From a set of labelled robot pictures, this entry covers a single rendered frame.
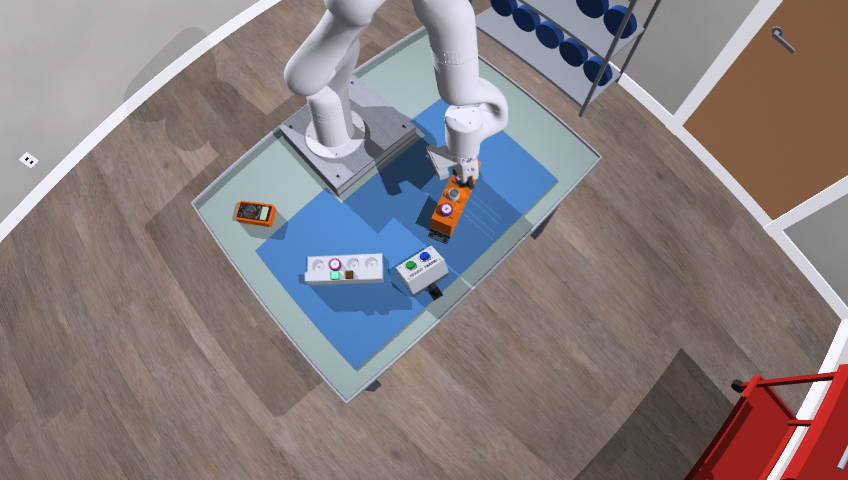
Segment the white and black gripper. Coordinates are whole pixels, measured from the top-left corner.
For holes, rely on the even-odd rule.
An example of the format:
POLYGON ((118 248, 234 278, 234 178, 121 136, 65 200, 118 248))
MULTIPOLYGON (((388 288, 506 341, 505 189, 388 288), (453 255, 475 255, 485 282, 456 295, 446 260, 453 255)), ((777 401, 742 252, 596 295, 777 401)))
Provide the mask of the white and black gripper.
POLYGON ((457 165, 453 165, 453 167, 454 167, 453 168, 453 175, 455 176, 456 173, 457 173, 457 175, 460 179, 459 180, 459 188, 462 188, 462 186, 463 186, 463 188, 468 186, 468 188, 470 190, 474 189, 473 179, 474 180, 478 179, 478 173, 479 173, 477 157, 476 157, 475 161, 467 160, 466 162, 462 162, 462 163, 459 163, 457 165), (472 177, 473 177, 473 179, 472 179, 472 177), (466 184, 467 186, 465 186, 464 184, 466 184))

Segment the orange tube rack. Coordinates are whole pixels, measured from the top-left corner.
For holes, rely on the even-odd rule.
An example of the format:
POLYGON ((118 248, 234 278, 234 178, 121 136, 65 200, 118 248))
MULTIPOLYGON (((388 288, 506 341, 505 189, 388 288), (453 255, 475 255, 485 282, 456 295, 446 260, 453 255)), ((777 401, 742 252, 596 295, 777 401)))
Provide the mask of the orange tube rack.
POLYGON ((443 232, 447 235, 452 235, 453 230, 458 222, 458 219, 463 211, 463 208, 467 202, 467 199, 472 190, 469 190, 468 187, 459 188, 459 186, 455 183, 455 176, 452 174, 446 189, 433 213, 431 218, 431 228, 436 229, 440 232, 443 232), (448 198, 449 190, 452 188, 456 188, 459 190, 460 195, 457 201, 452 202, 448 198), (467 195, 467 196, 466 196, 467 195), (466 199, 465 199, 466 198, 466 199), (465 201, 464 201, 465 200, 465 201), (443 203, 450 203, 453 206, 453 212, 450 217, 445 218, 440 213, 440 207, 443 203), (460 210, 461 209, 461 210, 460 210), (459 212, 460 211, 460 212, 459 212), (455 223, 454 223, 455 222, 455 223), (452 226, 452 227, 451 227, 452 226), (452 231, 452 232, 451 232, 452 231))

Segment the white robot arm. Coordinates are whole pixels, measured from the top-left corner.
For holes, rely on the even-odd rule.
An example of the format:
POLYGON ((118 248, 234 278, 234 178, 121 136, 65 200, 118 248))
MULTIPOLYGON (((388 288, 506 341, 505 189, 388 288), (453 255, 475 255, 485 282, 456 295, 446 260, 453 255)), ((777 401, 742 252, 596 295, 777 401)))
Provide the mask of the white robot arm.
MULTIPOLYGON (((348 84, 359 56, 358 38, 385 1, 324 0, 325 15, 286 65, 286 85, 307 98, 314 125, 311 121, 306 130, 306 142, 319 157, 347 156, 364 139, 364 122, 351 111, 348 84)), ((426 146, 435 172, 443 180, 449 177, 448 167, 475 161, 480 143, 507 126, 507 101, 496 86, 479 77, 476 22, 470 2, 412 3, 428 31, 439 95, 453 105, 445 113, 446 150, 445 145, 426 146), (480 110, 472 105, 479 103, 480 110)))

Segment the orange digital multimeter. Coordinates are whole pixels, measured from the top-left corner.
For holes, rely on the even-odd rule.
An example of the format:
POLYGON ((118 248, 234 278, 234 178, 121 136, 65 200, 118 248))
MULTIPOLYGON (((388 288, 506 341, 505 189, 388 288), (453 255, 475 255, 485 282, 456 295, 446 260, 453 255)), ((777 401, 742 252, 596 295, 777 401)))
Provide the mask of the orange digital multimeter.
POLYGON ((276 208, 272 204, 240 201, 235 218, 240 223, 271 227, 276 208))

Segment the blue flat mat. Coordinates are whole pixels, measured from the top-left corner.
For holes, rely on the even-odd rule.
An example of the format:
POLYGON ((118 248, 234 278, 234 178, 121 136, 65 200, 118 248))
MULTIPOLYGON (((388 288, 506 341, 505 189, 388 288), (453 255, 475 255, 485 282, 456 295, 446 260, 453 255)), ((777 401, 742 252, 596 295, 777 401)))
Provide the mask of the blue flat mat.
POLYGON ((325 188, 257 250, 314 325, 356 370, 433 298, 413 297, 396 267, 432 246, 449 275, 441 293, 492 246, 557 179, 503 130, 480 144, 480 173, 447 244, 428 237, 453 174, 439 180, 426 146, 445 145, 439 99, 411 122, 425 136, 344 202, 325 188), (383 283, 308 285, 310 256, 382 254, 383 283))

